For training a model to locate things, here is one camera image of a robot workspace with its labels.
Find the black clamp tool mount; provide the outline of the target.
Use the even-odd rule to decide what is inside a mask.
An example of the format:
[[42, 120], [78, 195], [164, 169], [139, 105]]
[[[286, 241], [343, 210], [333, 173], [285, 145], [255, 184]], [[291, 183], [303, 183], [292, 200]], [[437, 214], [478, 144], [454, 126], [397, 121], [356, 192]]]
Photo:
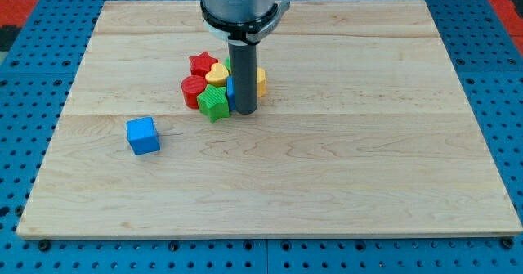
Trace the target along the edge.
[[249, 22], [220, 20], [212, 16], [202, 3], [200, 6], [204, 26], [214, 37], [235, 46], [254, 46], [276, 29], [284, 13], [289, 10], [291, 0], [274, 3], [264, 16]]

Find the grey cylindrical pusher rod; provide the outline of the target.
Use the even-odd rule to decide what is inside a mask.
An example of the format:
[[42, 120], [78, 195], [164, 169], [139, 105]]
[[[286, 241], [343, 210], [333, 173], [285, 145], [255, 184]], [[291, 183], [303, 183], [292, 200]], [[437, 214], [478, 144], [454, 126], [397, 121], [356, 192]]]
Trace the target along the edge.
[[257, 49], [228, 44], [236, 110], [249, 115], [257, 109]]

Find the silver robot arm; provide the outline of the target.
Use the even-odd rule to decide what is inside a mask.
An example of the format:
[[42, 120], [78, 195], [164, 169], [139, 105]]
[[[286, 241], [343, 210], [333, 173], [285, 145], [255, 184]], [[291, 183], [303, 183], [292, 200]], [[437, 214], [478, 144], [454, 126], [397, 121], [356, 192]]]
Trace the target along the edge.
[[257, 45], [290, 5], [290, 0], [200, 0], [208, 31], [228, 43], [235, 109], [242, 115], [257, 109]]

